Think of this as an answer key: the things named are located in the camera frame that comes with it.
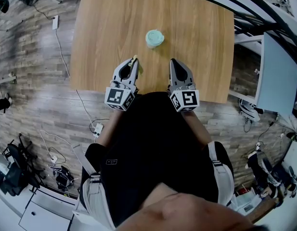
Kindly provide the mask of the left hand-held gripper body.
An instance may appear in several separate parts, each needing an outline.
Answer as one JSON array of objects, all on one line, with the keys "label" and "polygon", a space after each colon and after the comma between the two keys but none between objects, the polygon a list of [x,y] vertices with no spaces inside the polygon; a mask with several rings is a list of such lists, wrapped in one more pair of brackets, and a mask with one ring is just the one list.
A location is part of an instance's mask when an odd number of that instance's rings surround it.
[{"label": "left hand-held gripper body", "polygon": [[110,86],[106,88],[104,103],[112,109],[127,111],[136,93],[135,85],[126,85],[112,80]]}]

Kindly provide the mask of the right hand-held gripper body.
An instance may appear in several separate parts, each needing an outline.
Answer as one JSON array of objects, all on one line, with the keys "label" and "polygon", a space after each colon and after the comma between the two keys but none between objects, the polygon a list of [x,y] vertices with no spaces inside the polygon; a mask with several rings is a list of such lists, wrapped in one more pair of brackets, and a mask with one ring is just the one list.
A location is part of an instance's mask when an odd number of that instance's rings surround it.
[{"label": "right hand-held gripper body", "polygon": [[189,112],[199,106],[199,90],[193,82],[168,85],[168,94],[177,112]]}]

